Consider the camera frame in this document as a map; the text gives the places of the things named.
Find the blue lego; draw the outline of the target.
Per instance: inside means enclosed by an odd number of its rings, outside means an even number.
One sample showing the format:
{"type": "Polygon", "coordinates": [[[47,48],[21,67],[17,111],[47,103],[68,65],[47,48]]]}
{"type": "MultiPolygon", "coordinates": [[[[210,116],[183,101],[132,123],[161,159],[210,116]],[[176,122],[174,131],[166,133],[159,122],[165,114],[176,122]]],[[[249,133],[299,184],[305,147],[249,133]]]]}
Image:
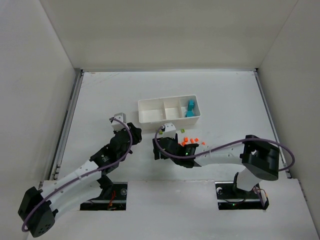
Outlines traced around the blue lego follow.
{"type": "Polygon", "coordinates": [[[186,113],[185,113],[185,117],[186,118],[191,118],[191,117],[194,117],[195,114],[193,113],[192,110],[188,110],[186,113]]]}
{"type": "Polygon", "coordinates": [[[188,101],[188,107],[187,107],[187,110],[188,111],[192,111],[195,107],[195,102],[191,99],[188,101]]]}

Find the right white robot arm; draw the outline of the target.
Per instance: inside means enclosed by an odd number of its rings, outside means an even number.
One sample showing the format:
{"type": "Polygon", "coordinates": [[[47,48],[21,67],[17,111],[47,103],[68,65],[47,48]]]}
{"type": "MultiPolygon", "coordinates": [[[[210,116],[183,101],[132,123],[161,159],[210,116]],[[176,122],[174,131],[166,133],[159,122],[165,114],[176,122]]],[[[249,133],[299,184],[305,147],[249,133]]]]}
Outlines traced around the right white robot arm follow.
{"type": "Polygon", "coordinates": [[[234,187],[251,191],[261,181],[279,179],[280,150],[273,144],[246,135],[245,139],[210,149],[198,143],[179,144],[178,137],[153,138],[154,159],[170,159],[184,168],[198,168],[208,165],[239,165],[244,170],[234,176],[234,187]]]}

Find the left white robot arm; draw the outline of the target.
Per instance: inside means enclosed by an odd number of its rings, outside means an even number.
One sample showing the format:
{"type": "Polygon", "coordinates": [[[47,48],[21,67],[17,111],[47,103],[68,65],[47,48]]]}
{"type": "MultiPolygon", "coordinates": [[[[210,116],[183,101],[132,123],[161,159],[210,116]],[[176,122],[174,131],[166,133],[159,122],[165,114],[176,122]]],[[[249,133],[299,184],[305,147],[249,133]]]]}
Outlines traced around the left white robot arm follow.
{"type": "Polygon", "coordinates": [[[132,153],[132,146],[142,141],[142,129],[115,117],[110,121],[114,136],[83,165],[51,185],[26,190],[18,209],[24,233],[42,236],[65,212],[112,188],[108,174],[132,153]]]}

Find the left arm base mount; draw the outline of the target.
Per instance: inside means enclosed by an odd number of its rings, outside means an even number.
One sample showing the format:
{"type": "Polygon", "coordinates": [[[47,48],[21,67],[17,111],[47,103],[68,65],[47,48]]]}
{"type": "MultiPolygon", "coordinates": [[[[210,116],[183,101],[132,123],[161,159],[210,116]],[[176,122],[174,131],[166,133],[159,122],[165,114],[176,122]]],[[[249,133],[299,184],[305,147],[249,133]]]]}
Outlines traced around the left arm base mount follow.
{"type": "Polygon", "coordinates": [[[80,205],[80,211],[125,211],[127,208],[128,183],[112,182],[106,175],[98,180],[101,192],[80,205]]]}

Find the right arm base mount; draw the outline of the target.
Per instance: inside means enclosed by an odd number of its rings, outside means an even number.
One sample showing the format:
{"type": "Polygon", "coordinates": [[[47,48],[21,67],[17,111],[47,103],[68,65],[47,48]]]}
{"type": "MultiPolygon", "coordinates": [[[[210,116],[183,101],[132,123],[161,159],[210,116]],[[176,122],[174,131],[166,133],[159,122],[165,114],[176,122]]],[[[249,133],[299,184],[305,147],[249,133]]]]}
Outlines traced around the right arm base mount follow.
{"type": "Polygon", "coordinates": [[[270,201],[266,191],[256,184],[252,190],[244,191],[231,181],[215,182],[217,206],[219,210],[263,210],[270,201]]]}

